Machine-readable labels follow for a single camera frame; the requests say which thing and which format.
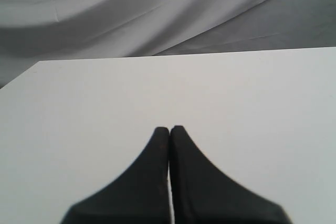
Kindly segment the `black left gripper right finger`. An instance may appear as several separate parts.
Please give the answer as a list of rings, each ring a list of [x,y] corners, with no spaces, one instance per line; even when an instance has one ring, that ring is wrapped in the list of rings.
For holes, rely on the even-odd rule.
[[[170,132],[175,223],[290,223],[283,208],[221,172],[183,126]]]

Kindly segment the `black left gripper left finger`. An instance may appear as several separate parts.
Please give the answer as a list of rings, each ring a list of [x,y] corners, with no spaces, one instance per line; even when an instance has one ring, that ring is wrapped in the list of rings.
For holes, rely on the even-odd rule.
[[[62,223],[170,223],[169,130],[157,127],[117,179],[72,205]]]

